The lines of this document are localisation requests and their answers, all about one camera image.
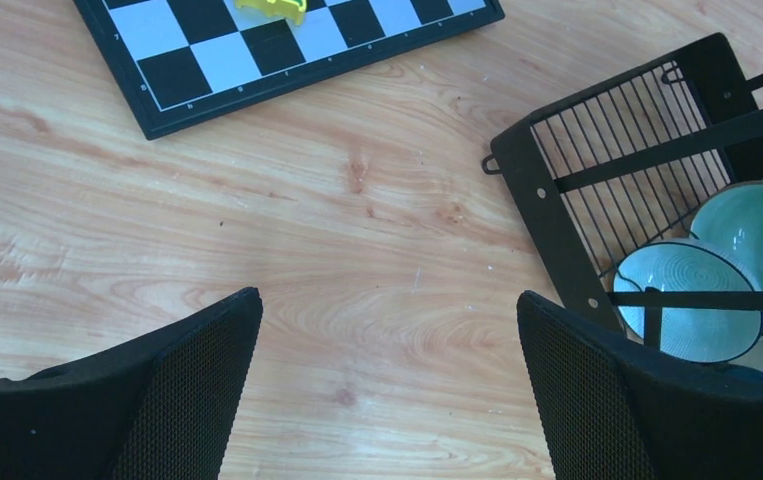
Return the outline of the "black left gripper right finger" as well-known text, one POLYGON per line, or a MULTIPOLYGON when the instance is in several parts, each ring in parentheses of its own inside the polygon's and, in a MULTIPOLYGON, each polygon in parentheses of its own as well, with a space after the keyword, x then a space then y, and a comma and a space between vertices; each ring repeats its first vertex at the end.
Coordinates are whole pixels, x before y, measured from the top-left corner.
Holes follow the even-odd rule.
POLYGON ((763 372, 690 363, 541 295, 521 348, 559 479, 763 479, 763 372))

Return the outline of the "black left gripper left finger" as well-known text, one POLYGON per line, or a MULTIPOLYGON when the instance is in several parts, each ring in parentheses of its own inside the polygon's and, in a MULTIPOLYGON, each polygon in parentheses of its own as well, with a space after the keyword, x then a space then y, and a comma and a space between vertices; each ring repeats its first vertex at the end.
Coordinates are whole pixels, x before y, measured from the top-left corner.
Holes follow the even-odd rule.
POLYGON ((215 479, 263 316, 248 287, 113 348, 0 379, 0 479, 215 479))

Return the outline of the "black wire dish rack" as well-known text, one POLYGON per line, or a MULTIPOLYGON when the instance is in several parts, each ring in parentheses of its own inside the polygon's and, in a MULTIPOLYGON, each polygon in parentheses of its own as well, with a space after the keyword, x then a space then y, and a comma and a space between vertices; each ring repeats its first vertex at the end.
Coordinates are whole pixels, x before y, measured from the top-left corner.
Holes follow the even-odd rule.
MULTIPOLYGON (((635 298, 614 294, 613 276, 640 247, 698 240, 690 226, 712 195, 763 181, 761 89, 763 73, 747 77, 716 33, 539 108, 492 140, 483 170, 504 179, 567 309, 660 351, 661 307, 648 309, 638 337, 617 309, 635 298)), ((763 290, 733 303, 763 312, 763 290)))

